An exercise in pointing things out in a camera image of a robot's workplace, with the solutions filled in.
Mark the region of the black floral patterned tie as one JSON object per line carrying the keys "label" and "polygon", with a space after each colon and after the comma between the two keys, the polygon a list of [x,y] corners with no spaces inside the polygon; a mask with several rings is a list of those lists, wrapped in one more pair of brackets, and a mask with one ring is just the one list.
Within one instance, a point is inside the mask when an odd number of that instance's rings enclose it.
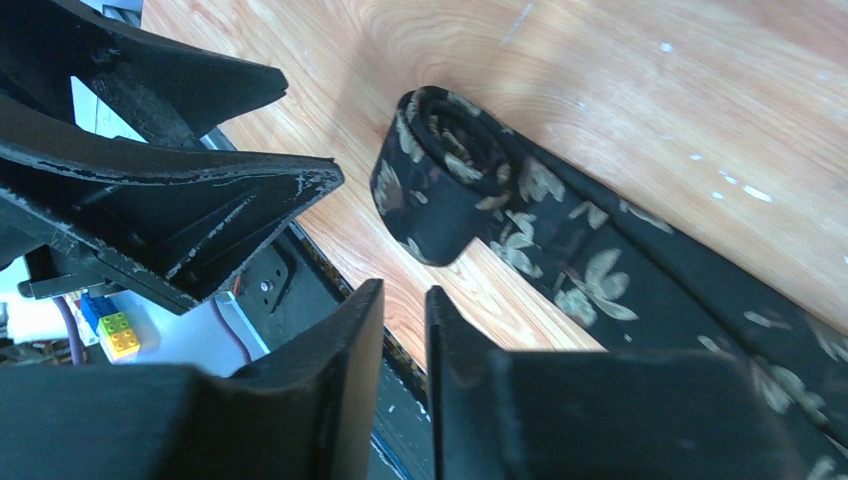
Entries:
{"label": "black floral patterned tie", "polygon": [[437,86],[399,101],[370,188],[422,264],[479,240],[609,350],[726,353],[799,447],[847,475],[847,338],[718,253]]}

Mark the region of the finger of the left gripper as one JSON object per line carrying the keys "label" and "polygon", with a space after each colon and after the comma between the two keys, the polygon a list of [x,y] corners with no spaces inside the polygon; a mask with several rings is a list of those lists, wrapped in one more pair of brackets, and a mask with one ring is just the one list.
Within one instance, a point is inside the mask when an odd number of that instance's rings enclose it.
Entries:
{"label": "finger of the left gripper", "polygon": [[73,78],[143,139],[180,147],[288,87],[277,68],[146,32],[80,1],[2,2],[2,95],[72,123]]}
{"label": "finger of the left gripper", "polygon": [[108,139],[1,101],[1,261],[47,246],[184,313],[343,183],[330,159]]}

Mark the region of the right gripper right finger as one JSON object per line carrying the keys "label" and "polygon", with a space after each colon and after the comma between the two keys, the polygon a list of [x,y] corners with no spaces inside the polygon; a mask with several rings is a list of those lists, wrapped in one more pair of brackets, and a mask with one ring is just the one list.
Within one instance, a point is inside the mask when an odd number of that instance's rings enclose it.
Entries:
{"label": "right gripper right finger", "polygon": [[438,286],[425,299],[428,402],[438,479],[513,479],[502,349]]}

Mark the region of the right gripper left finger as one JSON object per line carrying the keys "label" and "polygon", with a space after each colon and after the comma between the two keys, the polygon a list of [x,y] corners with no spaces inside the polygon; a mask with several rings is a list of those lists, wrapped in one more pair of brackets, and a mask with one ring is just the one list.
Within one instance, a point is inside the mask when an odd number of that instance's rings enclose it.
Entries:
{"label": "right gripper left finger", "polygon": [[365,281],[293,340],[237,370],[241,479],[363,479],[382,364],[384,286]]}

